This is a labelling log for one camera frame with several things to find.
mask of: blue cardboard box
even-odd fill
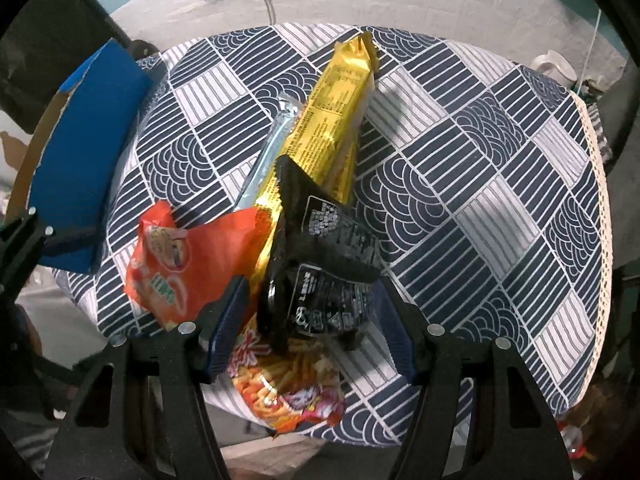
[[[7,219],[34,206],[41,222],[57,232],[101,226],[118,156],[150,85],[149,77],[115,40],[78,67],[34,131]],[[92,246],[43,256],[40,263],[90,273],[96,250]]]

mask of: blue gripper pad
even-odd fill
[[[209,337],[207,369],[212,380],[226,369],[238,337],[244,312],[249,304],[249,282],[247,279],[244,276],[232,278],[217,303],[224,310],[212,336]]]
[[[404,375],[410,383],[413,383],[418,375],[415,363],[417,345],[398,311],[399,308],[406,309],[405,305],[391,279],[382,276],[376,283],[373,292],[373,309],[377,325],[385,336],[391,357],[396,365],[396,371]],[[418,307],[409,306],[414,307],[424,322],[424,316]]]

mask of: round table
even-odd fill
[[[108,204],[97,274],[58,283],[107,336],[153,334],[122,287],[138,218],[157,200],[180,227],[231,210],[284,91],[304,101],[335,41],[369,30],[380,73],[360,137],[356,207],[380,237],[402,294],[430,322],[473,340],[504,336],[554,413],[582,395],[604,339],[610,224],[602,162],[583,102],[491,52],[404,30],[297,25],[193,40],[145,59],[140,107]],[[332,348],[347,410],[302,433],[397,445],[417,390],[371,326],[354,352]],[[255,417],[226,376],[208,402]],[[463,438],[471,384],[462,385]]]

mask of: screw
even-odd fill
[[[178,332],[181,334],[187,335],[196,330],[196,324],[193,321],[185,321],[184,323],[180,323],[178,327]]]
[[[117,348],[124,345],[127,342],[127,337],[124,334],[118,334],[111,338],[111,346]]]
[[[495,340],[495,345],[500,350],[508,350],[509,348],[511,348],[511,341],[509,341],[505,337],[499,337],[498,339]]]
[[[427,332],[429,332],[431,335],[434,335],[436,337],[441,336],[442,334],[444,334],[444,327],[437,323],[431,323],[427,327]]]

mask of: wall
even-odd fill
[[[366,23],[445,36],[528,64],[548,49],[580,72],[593,26],[559,0],[273,0],[281,22]],[[197,36],[265,25],[262,0],[131,0],[112,13],[132,38],[168,48]],[[625,59],[599,34],[589,74],[615,81]]]

